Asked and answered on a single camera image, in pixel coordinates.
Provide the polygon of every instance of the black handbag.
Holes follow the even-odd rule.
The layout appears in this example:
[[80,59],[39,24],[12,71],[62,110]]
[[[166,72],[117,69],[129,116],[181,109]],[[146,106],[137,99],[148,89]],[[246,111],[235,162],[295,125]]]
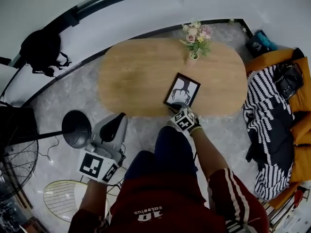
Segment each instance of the black handbag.
[[[61,67],[68,67],[71,63],[68,56],[60,51],[61,40],[59,35],[52,34],[46,30],[38,30],[31,33],[21,44],[20,56],[33,68],[33,73],[42,73],[48,77],[54,77],[55,66],[59,70]],[[66,58],[64,64],[57,61],[58,55]]]
[[280,95],[289,100],[303,86],[300,66],[296,63],[277,64],[273,81]]

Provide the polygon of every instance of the black and white striped blanket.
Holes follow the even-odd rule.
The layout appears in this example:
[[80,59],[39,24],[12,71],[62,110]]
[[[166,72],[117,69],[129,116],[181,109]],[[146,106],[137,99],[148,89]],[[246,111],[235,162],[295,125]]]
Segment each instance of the black and white striped blanket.
[[275,68],[267,67],[249,80],[243,105],[251,157],[258,163],[255,193],[263,200],[275,198],[289,185],[294,159],[294,116],[273,82]]

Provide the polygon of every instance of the orange cushion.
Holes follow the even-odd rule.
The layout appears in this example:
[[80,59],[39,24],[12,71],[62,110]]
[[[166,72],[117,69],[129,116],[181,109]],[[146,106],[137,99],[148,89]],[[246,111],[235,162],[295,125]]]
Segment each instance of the orange cushion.
[[299,144],[310,144],[311,145],[311,131],[305,133],[298,141],[295,141],[297,145]]
[[259,71],[266,67],[289,60],[293,55],[293,51],[293,49],[283,49],[258,56],[245,65],[246,73],[248,75],[251,71]]
[[290,183],[289,187],[282,191],[275,199],[268,202],[269,205],[271,205],[275,210],[278,210],[295,193],[299,184],[299,182]]
[[310,144],[311,138],[305,136],[311,130],[311,112],[308,112],[299,122],[292,127],[294,144]]
[[290,98],[291,110],[292,112],[311,111],[311,78],[308,59],[305,57],[293,62],[299,64],[301,68],[304,85]]
[[291,182],[311,180],[311,146],[295,147]]

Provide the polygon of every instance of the marble floor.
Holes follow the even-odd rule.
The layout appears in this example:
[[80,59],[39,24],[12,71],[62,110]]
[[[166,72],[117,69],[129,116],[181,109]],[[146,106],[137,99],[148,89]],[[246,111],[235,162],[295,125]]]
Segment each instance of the marble floor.
[[[233,47],[244,62],[251,59],[245,48],[247,36],[242,32],[238,23],[212,24],[213,41],[224,42]],[[181,30],[157,35],[156,37],[182,38]],[[40,94],[32,103],[35,118],[40,133],[49,133],[61,129],[64,115],[73,109],[83,111],[89,118],[92,127],[101,119],[110,115],[101,103],[97,93],[97,78],[103,57],[77,69],[70,75],[56,82],[53,86]],[[141,150],[153,151],[156,136],[159,130],[166,124],[168,117],[132,117],[129,118],[127,134],[125,139],[126,159],[123,163],[128,168],[136,154]],[[229,166],[244,184],[253,191],[257,165],[255,162],[247,163],[245,156],[250,146],[245,122],[241,110],[234,115],[224,117],[200,117],[204,131],[214,143],[217,149],[227,160]],[[73,149],[66,144],[60,136],[59,145],[50,149],[49,156],[39,155],[33,176],[25,184],[24,191],[34,206],[33,214],[37,217],[51,233],[65,233],[68,231],[69,223],[62,221],[52,215],[43,202],[43,190],[46,185],[57,180],[77,180],[81,175],[76,172],[76,163],[79,150]],[[193,141],[187,134],[193,151]],[[46,154],[50,146],[57,143],[55,137],[39,141],[39,152]],[[207,199],[207,182],[199,168],[198,182],[203,196]],[[114,175],[111,184],[117,183],[123,178],[125,170],[120,168]],[[111,193],[117,195],[118,189],[114,188]],[[108,195],[109,204],[115,201],[115,196]]]

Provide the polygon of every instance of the framed picture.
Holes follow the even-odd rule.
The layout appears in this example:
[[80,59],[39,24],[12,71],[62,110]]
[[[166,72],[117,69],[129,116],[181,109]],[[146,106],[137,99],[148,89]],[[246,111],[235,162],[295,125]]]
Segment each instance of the framed picture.
[[177,73],[164,103],[176,110],[179,110],[182,104],[191,107],[199,88],[200,83]]

